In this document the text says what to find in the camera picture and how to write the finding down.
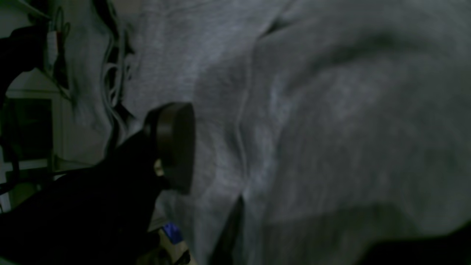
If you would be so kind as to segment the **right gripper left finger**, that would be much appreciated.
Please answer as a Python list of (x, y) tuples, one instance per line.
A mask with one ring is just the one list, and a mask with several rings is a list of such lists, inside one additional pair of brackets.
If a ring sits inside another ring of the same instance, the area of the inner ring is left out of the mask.
[(149, 247), (162, 191), (190, 192), (195, 113), (169, 103), (99, 164), (1, 214), (1, 258), (16, 265), (133, 265)]

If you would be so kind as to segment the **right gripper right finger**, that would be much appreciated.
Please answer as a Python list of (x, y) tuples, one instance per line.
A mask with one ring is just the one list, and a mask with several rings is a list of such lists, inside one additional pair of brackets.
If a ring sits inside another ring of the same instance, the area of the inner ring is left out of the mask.
[(470, 221), (439, 236), (374, 240), (356, 264), (469, 265)]

